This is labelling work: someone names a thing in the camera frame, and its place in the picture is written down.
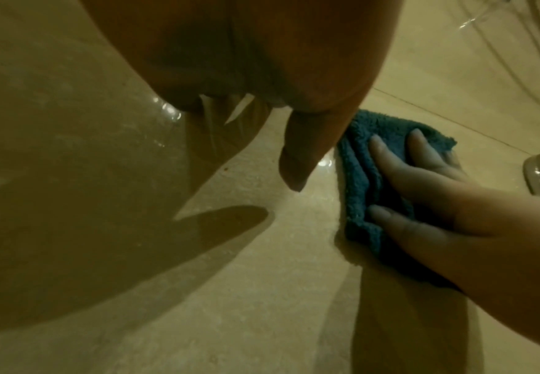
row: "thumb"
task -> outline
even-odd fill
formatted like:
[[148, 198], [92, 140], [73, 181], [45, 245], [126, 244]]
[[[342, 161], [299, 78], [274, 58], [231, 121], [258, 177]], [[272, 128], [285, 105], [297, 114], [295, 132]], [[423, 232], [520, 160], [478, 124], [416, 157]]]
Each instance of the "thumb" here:
[[452, 270], [465, 237], [417, 222], [378, 205], [369, 207], [373, 221], [407, 254], [452, 281]]

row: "marble floor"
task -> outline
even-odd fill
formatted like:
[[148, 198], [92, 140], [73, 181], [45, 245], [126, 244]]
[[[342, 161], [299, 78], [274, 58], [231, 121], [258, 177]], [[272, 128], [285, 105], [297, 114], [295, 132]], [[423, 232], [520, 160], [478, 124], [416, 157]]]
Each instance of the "marble floor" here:
[[[524, 194], [540, 0], [470, 22], [486, 4], [407, 0], [362, 107]], [[345, 242], [337, 159], [289, 191], [288, 110], [233, 101], [182, 115], [76, 0], [0, 0], [1, 374], [540, 374], [539, 346]]]

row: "blue cloth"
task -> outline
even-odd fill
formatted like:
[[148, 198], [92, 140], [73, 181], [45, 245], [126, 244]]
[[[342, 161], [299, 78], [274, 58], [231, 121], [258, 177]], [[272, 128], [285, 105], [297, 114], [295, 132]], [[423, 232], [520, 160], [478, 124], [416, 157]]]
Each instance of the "blue cloth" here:
[[425, 267], [402, 251], [383, 230], [375, 225], [368, 212], [373, 204], [386, 206], [411, 219], [440, 226], [429, 210], [413, 206], [403, 199], [381, 176], [369, 155], [369, 139], [378, 134], [402, 160], [406, 158], [406, 136], [420, 129], [428, 142], [439, 152], [450, 151], [457, 142], [437, 130], [414, 121], [401, 120], [360, 110], [338, 143], [346, 180], [346, 227], [348, 240], [361, 243], [383, 264], [398, 272], [438, 287], [457, 287], [449, 280]]

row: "skin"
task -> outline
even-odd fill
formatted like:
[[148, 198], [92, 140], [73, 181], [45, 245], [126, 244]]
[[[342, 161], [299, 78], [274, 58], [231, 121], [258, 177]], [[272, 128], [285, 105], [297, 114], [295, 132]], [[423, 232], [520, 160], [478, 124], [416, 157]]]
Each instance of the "skin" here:
[[176, 108], [251, 93], [293, 108], [279, 171], [301, 191], [385, 60], [403, 0], [81, 0], [103, 34]]
[[445, 228], [372, 206], [375, 223], [486, 312], [540, 343], [540, 198], [474, 184], [454, 155], [439, 155], [420, 131], [408, 137], [407, 147], [416, 167], [401, 161], [378, 136], [369, 143], [392, 186], [430, 208]]

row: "hand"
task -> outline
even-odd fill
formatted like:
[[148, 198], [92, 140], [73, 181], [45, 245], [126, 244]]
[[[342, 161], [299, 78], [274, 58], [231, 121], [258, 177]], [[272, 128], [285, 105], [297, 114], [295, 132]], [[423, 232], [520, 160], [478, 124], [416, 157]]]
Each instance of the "hand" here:
[[370, 208], [375, 223], [492, 316], [540, 342], [540, 198], [474, 184], [453, 154], [439, 155], [418, 130], [407, 147], [416, 167], [401, 161], [377, 136], [369, 144], [393, 188], [431, 209], [446, 229], [378, 206]]

